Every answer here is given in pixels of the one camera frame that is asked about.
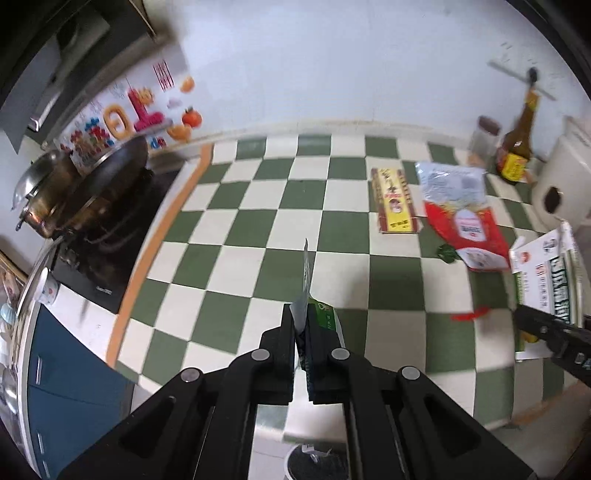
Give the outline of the green white medicine sachet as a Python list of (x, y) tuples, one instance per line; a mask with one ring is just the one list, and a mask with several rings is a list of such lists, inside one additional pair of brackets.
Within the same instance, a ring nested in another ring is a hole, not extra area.
[(339, 338), (339, 347), (345, 348), (346, 342), (342, 333), (342, 325), (339, 316), (334, 307), (322, 303), (311, 297), (311, 261), (308, 254), (308, 240), (304, 240), (304, 270), (303, 286), (297, 299), (290, 304), (291, 317), (294, 320), (294, 330), (297, 338), (301, 338), (305, 326), (307, 326), (308, 305), (312, 305), (318, 310), (317, 319), (322, 328), (334, 331)]

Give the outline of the yellow red long box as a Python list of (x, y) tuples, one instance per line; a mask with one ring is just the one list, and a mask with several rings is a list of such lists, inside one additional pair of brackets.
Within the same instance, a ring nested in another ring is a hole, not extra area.
[(411, 234), (418, 223), (410, 189), (402, 169), (373, 168), (372, 187), (383, 234)]

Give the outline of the white cup by stove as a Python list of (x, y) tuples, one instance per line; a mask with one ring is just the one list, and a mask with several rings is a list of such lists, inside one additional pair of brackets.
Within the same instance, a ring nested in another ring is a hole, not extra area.
[(43, 305), (52, 305), (58, 295), (60, 284), (52, 275), (48, 267), (44, 267), (40, 273), (35, 290), (34, 299)]

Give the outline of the white round trash bin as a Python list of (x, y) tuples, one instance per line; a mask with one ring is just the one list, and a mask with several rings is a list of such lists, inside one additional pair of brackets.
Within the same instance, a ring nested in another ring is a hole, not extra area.
[(298, 444), (284, 459), (284, 478), (290, 480), (346, 480), (349, 461), (339, 449), (318, 450), (311, 444)]

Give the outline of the green checkered table mat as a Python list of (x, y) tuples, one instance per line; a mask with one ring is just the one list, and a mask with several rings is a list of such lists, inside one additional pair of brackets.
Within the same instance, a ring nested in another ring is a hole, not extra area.
[[(108, 363), (152, 391), (185, 367), (216, 370), (256, 348), (301, 292), (308, 240), (311, 296), (335, 308), (346, 347), (385, 369), (418, 367), (487, 426), (527, 415), (573, 379), (547, 359), (516, 360), (511, 276), (444, 262), (426, 220), (415, 234), (378, 228), (373, 168), (402, 169), (423, 216), (416, 163), (467, 160), (459, 148), (379, 136), (216, 143), (156, 227)], [(490, 312), (451, 319), (479, 307)]]

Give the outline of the white rice cooker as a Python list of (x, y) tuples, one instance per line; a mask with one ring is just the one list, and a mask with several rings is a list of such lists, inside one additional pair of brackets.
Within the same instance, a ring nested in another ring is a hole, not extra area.
[(574, 232), (589, 226), (590, 184), (590, 129), (566, 116), (564, 131), (532, 190), (536, 215), (550, 230), (562, 220)]

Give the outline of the wall hook rail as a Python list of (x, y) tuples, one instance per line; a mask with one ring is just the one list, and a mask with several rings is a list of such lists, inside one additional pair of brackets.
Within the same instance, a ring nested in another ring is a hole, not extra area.
[[(498, 72), (501, 72), (511, 78), (517, 79), (518, 81), (520, 81), (526, 85), (530, 85), (530, 74), (529, 73), (520, 74), (517, 70), (510, 68), (507, 64), (505, 64), (499, 60), (496, 60), (496, 59), (489, 60), (487, 62), (487, 65)], [(541, 95), (545, 96), (549, 100), (551, 100), (551, 101), (557, 100), (557, 97), (550, 90), (548, 90), (546, 87), (544, 87), (540, 80), (537, 80), (535, 82), (534, 87)]]

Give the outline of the colourful wall sticker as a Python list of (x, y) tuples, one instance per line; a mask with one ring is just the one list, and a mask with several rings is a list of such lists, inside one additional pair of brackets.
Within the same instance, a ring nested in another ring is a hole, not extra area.
[(150, 150), (186, 143), (204, 119), (182, 51), (164, 47), (104, 87), (52, 144), (81, 165), (137, 134)]

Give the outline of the blue kitchen cabinet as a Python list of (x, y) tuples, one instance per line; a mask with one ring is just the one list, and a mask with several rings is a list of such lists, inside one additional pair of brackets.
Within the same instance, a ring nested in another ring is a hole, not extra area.
[(33, 452), (55, 479), (130, 413), (134, 384), (79, 342), (45, 307), (37, 315), (27, 380)]

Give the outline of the black gas stove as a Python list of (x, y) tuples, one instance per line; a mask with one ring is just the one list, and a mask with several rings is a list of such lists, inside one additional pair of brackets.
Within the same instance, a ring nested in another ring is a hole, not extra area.
[(182, 162), (145, 166), (107, 213), (82, 230), (66, 229), (51, 262), (55, 279), (116, 313), (141, 246)]

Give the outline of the green white carton box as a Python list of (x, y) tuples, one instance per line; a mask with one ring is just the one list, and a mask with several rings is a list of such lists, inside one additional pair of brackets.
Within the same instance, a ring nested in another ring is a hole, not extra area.
[(509, 258), (519, 305), (568, 327), (585, 325), (585, 269), (568, 222), (531, 241), (518, 237)]

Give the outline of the range hood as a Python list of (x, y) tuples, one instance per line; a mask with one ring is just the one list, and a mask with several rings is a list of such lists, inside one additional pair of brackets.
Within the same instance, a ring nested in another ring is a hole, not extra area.
[(1, 130), (51, 142), (108, 83), (154, 50), (141, 1), (4, 1)]

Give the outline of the black frying pan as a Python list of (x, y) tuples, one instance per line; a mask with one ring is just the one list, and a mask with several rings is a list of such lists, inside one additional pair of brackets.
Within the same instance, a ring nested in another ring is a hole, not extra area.
[(58, 210), (57, 230), (82, 230), (108, 212), (144, 169), (148, 147), (143, 136), (127, 139), (99, 158)]

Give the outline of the brown sauce bottle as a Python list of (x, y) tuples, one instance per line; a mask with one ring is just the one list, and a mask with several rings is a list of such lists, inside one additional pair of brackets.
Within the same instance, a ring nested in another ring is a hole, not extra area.
[(522, 180), (532, 156), (531, 130), (540, 99), (536, 90), (538, 77), (535, 67), (528, 70), (528, 90), (521, 116), (514, 128), (505, 135), (497, 150), (496, 172), (505, 182), (513, 185)]

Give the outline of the red wrapper scrap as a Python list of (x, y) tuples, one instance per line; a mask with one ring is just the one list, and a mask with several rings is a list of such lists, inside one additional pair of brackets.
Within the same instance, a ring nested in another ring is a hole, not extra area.
[(461, 322), (474, 321), (478, 318), (481, 318), (481, 317), (487, 315), (489, 312), (490, 312), (489, 307), (479, 307), (479, 308), (475, 309), (473, 312), (453, 314), (451, 316), (451, 319), (453, 321), (461, 321)]

